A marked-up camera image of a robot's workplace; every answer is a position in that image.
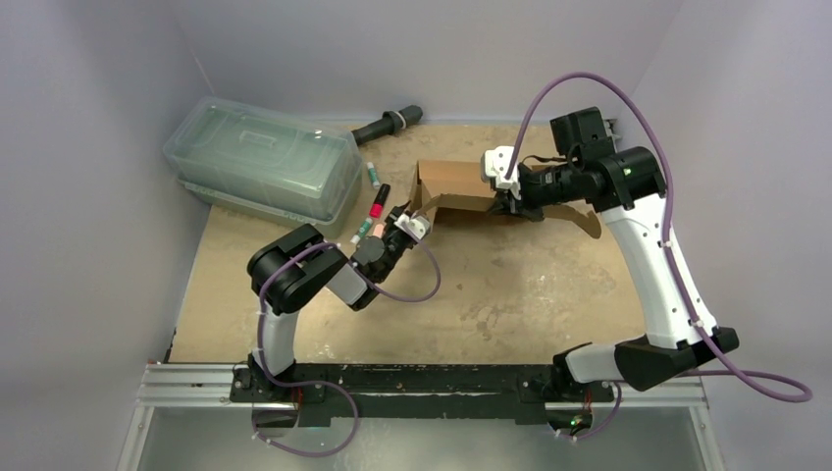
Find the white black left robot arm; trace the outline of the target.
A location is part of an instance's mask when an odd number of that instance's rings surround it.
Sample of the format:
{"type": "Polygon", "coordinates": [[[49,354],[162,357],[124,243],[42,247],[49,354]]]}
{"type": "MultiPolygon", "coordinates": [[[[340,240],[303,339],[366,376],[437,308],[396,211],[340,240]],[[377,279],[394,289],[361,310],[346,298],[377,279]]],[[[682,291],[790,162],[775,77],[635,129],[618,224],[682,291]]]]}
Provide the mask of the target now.
{"type": "Polygon", "coordinates": [[[255,390],[267,400],[289,395],[300,310],[328,289],[354,311],[367,307],[404,253],[432,229],[428,218],[394,207],[382,227],[359,240],[351,256],[304,224],[258,250],[246,270],[260,302],[257,344],[248,368],[255,390]]]}

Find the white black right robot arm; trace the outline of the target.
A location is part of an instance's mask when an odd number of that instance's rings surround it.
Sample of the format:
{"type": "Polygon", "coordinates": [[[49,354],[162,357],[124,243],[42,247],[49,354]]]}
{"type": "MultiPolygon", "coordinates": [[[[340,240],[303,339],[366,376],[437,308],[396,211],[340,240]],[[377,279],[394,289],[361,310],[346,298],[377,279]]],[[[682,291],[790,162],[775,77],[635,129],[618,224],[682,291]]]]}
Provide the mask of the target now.
{"type": "Polygon", "coordinates": [[[554,355],[546,389],[565,399],[589,383],[623,382],[646,391],[739,346],[694,290],[684,303],[664,255],[675,234],[662,218],[668,196],[658,159],[644,147],[617,150],[596,107],[551,120],[558,157],[537,170],[514,163],[511,146],[487,150],[481,176],[495,192],[490,213],[529,221],[580,199],[612,232],[644,312],[646,332],[615,345],[586,343],[554,355]]]}

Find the brown cardboard box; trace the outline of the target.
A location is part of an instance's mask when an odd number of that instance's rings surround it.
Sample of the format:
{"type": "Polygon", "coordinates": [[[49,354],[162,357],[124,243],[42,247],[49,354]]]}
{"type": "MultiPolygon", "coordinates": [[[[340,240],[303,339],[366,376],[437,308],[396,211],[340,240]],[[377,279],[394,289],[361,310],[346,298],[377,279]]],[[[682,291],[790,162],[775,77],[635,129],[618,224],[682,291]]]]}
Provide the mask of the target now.
{"type": "MultiPolygon", "coordinates": [[[[487,215],[494,197],[495,192],[481,180],[478,162],[419,160],[409,195],[409,210],[431,222],[438,212],[449,210],[487,215]]],[[[595,239],[602,234],[601,223],[593,211],[554,205],[545,207],[542,216],[572,223],[595,239]]]]}

